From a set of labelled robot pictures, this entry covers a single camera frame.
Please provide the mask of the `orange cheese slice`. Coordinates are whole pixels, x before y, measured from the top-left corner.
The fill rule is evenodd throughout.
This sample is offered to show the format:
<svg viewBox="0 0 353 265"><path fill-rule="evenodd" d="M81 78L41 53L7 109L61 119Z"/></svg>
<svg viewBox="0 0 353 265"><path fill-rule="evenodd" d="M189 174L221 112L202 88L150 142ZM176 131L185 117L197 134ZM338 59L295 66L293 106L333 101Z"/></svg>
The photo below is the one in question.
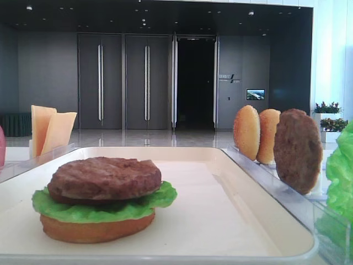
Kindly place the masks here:
<svg viewBox="0 0 353 265"><path fill-rule="evenodd" d="M55 113L51 116L41 154L69 143L76 112Z"/></svg>
<svg viewBox="0 0 353 265"><path fill-rule="evenodd" d="M41 155L46 139L47 128L51 116L57 113L56 108L31 106L31 126L32 126L32 155L33 158Z"/></svg>

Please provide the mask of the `standing brown meat patty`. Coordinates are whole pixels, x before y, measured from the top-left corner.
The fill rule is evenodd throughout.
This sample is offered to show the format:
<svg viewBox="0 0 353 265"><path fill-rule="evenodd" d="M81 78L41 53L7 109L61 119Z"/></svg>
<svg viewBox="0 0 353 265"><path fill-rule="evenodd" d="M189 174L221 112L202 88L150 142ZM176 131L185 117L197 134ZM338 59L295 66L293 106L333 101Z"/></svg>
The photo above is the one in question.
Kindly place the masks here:
<svg viewBox="0 0 353 265"><path fill-rule="evenodd" d="M278 177L302 195L315 186L323 149L315 121L298 109L280 114L276 127L274 159Z"/></svg>

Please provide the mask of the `standing orange cheese slice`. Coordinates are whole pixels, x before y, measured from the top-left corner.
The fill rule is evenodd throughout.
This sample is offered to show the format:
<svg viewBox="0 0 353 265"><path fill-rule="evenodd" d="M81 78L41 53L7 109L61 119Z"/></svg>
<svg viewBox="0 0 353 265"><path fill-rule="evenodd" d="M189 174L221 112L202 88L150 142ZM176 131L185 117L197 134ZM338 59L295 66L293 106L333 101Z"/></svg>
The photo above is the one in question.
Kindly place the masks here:
<svg viewBox="0 0 353 265"><path fill-rule="evenodd" d="M57 113L56 108L31 106L31 126L32 126L32 155L33 158L41 155L46 139L47 128L51 116Z"/></svg>

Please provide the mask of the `green lettuce leaf on burger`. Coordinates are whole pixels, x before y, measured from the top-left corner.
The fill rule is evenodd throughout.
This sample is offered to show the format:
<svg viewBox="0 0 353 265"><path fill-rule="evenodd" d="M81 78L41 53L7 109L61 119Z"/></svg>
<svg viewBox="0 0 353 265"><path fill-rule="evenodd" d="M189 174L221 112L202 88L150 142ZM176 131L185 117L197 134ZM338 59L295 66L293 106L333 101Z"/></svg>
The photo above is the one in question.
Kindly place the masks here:
<svg viewBox="0 0 353 265"><path fill-rule="evenodd" d="M106 205L70 205L54 201L47 188L37 190L32 196L36 212L61 222L100 223L137 220L149 216L154 208L166 208L177 197L176 189L167 181L159 190L137 199L123 200Z"/></svg>

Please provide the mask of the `standing green lettuce leaf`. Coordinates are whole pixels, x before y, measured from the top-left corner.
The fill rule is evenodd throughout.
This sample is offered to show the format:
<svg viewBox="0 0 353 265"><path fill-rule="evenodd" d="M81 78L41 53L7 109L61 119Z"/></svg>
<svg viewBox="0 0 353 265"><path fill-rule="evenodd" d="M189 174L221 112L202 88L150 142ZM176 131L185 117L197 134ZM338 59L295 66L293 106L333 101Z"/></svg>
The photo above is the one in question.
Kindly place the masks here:
<svg viewBox="0 0 353 265"><path fill-rule="evenodd" d="M342 131L337 144L326 162L326 176L331 181L327 205L352 221L352 123Z"/></svg>

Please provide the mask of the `red tomato slice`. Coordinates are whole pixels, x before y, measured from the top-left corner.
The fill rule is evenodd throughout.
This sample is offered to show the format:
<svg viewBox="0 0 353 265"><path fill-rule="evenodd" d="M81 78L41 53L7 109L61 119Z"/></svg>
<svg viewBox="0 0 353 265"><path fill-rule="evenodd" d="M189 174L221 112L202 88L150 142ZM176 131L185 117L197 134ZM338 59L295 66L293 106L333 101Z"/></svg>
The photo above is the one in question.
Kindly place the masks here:
<svg viewBox="0 0 353 265"><path fill-rule="evenodd" d="M6 139L2 127L0 126L0 167L5 164L6 157Z"/></svg>

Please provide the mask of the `golden bun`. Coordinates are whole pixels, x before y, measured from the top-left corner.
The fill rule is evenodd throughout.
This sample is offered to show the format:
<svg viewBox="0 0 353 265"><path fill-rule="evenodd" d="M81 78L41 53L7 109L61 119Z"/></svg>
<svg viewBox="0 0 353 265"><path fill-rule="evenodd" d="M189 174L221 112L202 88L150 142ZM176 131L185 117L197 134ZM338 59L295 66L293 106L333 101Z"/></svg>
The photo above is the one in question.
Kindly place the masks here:
<svg viewBox="0 0 353 265"><path fill-rule="evenodd" d="M266 109L259 114L260 145L256 159L262 164L269 164L274 160L275 134L280 114L275 109Z"/></svg>
<svg viewBox="0 0 353 265"><path fill-rule="evenodd" d="M254 107L242 107L234 120L234 143L240 153L254 161L260 144L260 119Z"/></svg>

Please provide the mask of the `dark double door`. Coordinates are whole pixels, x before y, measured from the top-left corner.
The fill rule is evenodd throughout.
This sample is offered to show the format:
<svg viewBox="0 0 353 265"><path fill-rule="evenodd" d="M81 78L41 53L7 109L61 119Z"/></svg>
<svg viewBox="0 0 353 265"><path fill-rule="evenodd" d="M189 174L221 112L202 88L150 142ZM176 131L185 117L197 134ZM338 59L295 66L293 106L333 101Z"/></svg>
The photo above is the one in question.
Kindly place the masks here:
<svg viewBox="0 0 353 265"><path fill-rule="evenodd" d="M79 126L169 128L168 36L79 34Z"/></svg>

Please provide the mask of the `near golden bun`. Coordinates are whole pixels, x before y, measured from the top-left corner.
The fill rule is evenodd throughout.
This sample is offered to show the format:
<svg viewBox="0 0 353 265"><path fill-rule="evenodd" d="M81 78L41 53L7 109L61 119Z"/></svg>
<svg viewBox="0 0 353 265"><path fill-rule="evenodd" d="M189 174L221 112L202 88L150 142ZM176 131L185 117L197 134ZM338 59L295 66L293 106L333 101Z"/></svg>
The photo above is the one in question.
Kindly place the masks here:
<svg viewBox="0 0 353 265"><path fill-rule="evenodd" d="M260 145L256 159L262 164L269 164L274 160L275 134L280 114L275 109L266 109L259 114Z"/></svg>

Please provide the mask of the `cream rectangular tray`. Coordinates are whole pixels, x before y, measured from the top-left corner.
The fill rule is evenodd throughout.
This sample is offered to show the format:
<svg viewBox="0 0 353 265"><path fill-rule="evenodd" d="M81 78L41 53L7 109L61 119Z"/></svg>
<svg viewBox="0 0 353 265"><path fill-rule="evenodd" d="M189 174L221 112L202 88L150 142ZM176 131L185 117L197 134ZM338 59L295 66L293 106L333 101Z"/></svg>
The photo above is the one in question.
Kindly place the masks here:
<svg viewBox="0 0 353 265"><path fill-rule="evenodd" d="M129 237L87 245L50 239L32 194L60 165L97 156L152 160L176 200ZM2 264L313 264L317 252L313 233L215 148L86 147L1 184Z"/></svg>

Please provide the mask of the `bottom bun slice on tray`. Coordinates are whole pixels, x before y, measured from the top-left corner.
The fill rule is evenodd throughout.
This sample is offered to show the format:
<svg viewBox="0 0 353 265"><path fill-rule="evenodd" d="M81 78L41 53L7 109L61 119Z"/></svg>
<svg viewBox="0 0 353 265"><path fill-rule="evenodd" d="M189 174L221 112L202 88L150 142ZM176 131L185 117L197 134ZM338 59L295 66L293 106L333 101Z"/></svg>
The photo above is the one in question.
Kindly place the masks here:
<svg viewBox="0 0 353 265"><path fill-rule="evenodd" d="M152 223L155 209L145 217L100 223L63 222L43 214L40 221L44 233L58 241L70 243L102 243L136 234Z"/></svg>

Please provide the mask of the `flower planter box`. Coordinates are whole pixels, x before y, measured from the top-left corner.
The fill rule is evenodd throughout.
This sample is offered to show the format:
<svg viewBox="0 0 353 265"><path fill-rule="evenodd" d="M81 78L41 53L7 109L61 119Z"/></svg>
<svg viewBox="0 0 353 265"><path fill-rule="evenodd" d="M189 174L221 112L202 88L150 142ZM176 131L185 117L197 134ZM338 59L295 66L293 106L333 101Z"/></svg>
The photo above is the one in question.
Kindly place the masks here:
<svg viewBox="0 0 353 265"><path fill-rule="evenodd" d="M318 124L323 143L336 142L336 139L348 124L348 121L341 117L341 107L338 102L316 103L313 117Z"/></svg>

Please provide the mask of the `wall display screen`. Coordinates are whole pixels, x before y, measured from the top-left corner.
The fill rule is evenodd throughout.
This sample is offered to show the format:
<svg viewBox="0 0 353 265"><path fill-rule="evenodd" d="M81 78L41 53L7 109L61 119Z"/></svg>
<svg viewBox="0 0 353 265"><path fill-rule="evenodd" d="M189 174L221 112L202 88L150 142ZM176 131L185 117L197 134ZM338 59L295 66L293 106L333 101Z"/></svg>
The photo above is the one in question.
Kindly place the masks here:
<svg viewBox="0 0 353 265"><path fill-rule="evenodd" d="M247 100L264 100L264 89L247 89Z"/></svg>

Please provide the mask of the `long clear rail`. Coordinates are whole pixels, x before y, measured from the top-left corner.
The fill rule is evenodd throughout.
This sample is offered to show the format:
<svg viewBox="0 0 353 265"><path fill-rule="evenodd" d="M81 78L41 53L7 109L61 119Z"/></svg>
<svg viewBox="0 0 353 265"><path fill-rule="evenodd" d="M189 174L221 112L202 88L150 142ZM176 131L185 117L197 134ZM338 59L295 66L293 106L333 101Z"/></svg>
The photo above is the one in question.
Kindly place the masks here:
<svg viewBox="0 0 353 265"><path fill-rule="evenodd" d="M43 155L40 155L36 158L32 158L27 161L18 162L12 165L6 165L1 168L1 183L12 179L24 172L27 172L31 169L34 169L38 166L41 166L47 162L55 160L65 154L70 153L71 151L77 149L75 144L70 144L67 146L62 146L54 149L53 151L47 152Z"/></svg>
<svg viewBox="0 0 353 265"><path fill-rule="evenodd" d="M314 233L319 256L327 264L352 264L352 226L349 220L326 206L323 196L300 195L280 181L275 166L265 166L243 156L234 146L225 149L242 169L291 214Z"/></svg>

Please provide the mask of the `right long clear rail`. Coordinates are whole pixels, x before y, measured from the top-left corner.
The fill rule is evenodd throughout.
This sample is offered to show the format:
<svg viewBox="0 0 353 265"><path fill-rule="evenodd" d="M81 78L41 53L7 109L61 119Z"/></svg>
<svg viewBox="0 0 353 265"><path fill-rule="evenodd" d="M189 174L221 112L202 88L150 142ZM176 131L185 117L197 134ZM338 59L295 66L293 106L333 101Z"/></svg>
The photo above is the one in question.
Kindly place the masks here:
<svg viewBox="0 0 353 265"><path fill-rule="evenodd" d="M265 166L243 156L234 146L225 149L242 169L291 214L314 233L319 256L327 264L352 264L352 226L349 220L326 206L323 196L300 195L280 181L275 166Z"/></svg>

